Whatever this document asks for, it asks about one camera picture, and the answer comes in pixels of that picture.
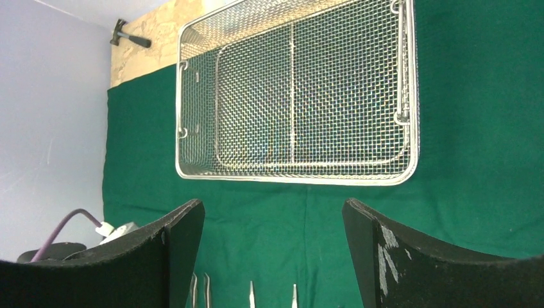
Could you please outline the silver tweezers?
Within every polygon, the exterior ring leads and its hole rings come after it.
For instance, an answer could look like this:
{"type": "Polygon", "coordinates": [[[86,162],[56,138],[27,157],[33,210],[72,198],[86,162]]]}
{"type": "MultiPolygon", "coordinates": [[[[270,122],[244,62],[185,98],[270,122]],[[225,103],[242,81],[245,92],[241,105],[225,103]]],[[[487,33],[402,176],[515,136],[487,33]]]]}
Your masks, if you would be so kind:
{"type": "Polygon", "coordinates": [[[205,297],[205,307],[211,308],[211,279],[208,273],[204,273],[204,297],[205,297]]]}
{"type": "Polygon", "coordinates": [[[193,273],[190,284],[191,308],[198,307],[198,276],[193,273]]]}

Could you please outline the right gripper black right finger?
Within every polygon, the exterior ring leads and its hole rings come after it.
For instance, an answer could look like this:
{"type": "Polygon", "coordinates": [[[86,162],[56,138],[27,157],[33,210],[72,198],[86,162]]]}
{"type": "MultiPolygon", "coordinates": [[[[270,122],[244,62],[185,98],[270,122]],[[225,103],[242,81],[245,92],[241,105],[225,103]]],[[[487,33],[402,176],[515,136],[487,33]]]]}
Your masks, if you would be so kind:
{"type": "Polygon", "coordinates": [[[344,230],[365,307],[542,307],[543,257],[444,242],[347,199],[344,230]]]}

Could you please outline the dark green surgical drape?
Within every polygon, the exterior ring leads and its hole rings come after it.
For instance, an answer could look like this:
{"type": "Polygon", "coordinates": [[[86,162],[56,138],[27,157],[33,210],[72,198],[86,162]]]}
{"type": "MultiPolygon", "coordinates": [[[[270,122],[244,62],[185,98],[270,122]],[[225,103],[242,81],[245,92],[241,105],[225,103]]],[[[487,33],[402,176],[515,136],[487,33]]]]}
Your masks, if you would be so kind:
{"type": "Polygon", "coordinates": [[[206,210],[196,273],[213,307],[361,307],[341,208],[379,212],[471,250],[543,253],[543,2],[417,1],[421,153],[391,187],[184,180],[175,67],[108,91],[105,218],[145,225],[206,210]]]}

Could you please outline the metal wire mesh tray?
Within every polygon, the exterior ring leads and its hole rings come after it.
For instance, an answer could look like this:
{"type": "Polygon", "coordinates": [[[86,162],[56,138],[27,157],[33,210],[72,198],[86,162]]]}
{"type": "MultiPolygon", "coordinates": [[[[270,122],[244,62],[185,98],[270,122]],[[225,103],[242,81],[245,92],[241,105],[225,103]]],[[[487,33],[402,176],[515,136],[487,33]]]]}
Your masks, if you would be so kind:
{"type": "Polygon", "coordinates": [[[391,186],[414,174],[414,1],[234,1],[177,44],[180,177],[391,186]]]}

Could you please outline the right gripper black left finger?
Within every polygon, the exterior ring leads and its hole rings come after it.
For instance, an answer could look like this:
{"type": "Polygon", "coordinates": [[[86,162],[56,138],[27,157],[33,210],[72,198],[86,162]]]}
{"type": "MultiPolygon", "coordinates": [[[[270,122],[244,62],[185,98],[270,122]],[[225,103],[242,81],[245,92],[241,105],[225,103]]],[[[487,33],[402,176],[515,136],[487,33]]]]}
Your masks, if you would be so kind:
{"type": "Polygon", "coordinates": [[[64,260],[1,262],[2,307],[185,307],[205,207],[197,199],[64,260]]]}

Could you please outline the silver hemostat forceps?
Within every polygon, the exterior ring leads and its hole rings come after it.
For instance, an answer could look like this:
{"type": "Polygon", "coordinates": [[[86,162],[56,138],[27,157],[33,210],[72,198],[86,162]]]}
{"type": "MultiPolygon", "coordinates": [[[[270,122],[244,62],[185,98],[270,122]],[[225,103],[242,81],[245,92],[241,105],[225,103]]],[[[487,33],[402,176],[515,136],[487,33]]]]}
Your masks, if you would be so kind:
{"type": "Polygon", "coordinates": [[[298,308],[298,288],[296,284],[293,284],[293,297],[291,308],[298,308]]]}
{"type": "Polygon", "coordinates": [[[254,283],[253,283],[252,280],[250,281],[249,303],[250,303],[250,308],[256,308],[256,306],[255,306],[255,290],[254,290],[254,283]]]}

